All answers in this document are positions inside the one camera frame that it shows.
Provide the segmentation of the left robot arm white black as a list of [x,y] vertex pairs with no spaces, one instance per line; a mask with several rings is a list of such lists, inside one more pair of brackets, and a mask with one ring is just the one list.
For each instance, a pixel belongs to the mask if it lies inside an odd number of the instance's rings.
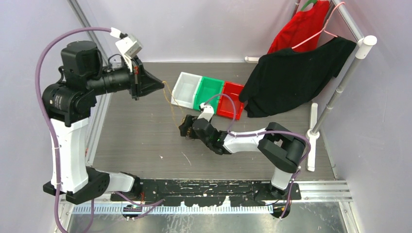
[[129,200],[137,200],[142,193],[138,176],[99,171],[86,165],[86,132],[97,96],[127,90],[137,100],[164,87],[138,58],[141,43],[124,38],[116,42],[116,47],[121,65],[114,68],[103,65],[94,42],[69,43],[61,51],[60,80],[49,85],[42,96],[55,131],[52,141],[59,150],[53,154],[52,179],[43,190],[51,195],[64,194],[73,204],[108,192],[118,192]]

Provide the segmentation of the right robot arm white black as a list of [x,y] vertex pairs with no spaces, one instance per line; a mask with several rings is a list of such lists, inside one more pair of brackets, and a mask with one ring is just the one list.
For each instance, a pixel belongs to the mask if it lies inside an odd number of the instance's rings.
[[182,137],[199,139],[218,155],[261,152],[275,167],[268,191],[278,200],[291,191],[300,164],[311,150],[308,139],[276,122],[257,131],[237,133],[219,131],[206,119],[186,115],[178,129]]

